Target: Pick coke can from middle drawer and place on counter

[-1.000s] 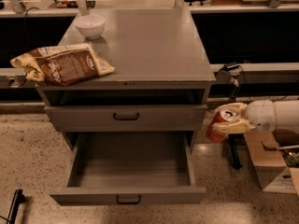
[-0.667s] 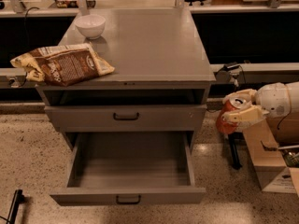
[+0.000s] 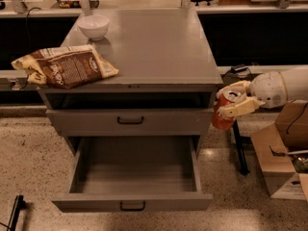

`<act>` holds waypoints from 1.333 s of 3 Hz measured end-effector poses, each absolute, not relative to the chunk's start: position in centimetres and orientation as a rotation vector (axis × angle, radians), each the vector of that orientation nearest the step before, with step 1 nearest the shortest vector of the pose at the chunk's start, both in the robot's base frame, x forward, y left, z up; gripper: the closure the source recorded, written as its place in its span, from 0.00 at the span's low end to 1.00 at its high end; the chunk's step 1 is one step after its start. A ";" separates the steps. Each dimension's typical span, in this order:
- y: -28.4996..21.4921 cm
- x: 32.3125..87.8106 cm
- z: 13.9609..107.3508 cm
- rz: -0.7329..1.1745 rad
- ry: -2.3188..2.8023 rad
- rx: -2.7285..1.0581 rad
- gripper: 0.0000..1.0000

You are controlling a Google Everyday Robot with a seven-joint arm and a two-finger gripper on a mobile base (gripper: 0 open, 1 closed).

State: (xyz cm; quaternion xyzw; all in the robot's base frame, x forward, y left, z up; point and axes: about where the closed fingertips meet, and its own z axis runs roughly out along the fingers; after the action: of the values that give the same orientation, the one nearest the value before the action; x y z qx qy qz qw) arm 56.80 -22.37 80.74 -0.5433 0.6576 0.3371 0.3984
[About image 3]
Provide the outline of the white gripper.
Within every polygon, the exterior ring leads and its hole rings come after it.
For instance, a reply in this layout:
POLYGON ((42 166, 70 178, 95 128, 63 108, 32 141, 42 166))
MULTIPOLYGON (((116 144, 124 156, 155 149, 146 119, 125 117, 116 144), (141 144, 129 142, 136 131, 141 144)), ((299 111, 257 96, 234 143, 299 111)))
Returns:
POLYGON ((227 115, 237 117, 251 114, 260 107, 273 109, 283 106, 287 102, 287 91, 282 74, 272 71, 258 75, 251 83, 239 81, 225 86, 217 93, 217 99, 221 97, 240 99, 225 109, 227 115), (254 97, 247 97, 249 92, 254 97))

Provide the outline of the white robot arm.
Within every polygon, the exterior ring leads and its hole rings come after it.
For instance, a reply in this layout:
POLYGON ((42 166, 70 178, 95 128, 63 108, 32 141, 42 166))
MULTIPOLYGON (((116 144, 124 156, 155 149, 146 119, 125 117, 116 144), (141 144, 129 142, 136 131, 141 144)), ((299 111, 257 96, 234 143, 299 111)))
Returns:
POLYGON ((252 81, 240 81, 226 86, 217 98, 230 97, 217 114, 229 118, 251 114, 259 108, 282 107, 288 101, 308 100, 308 69, 292 68, 258 75, 252 81))

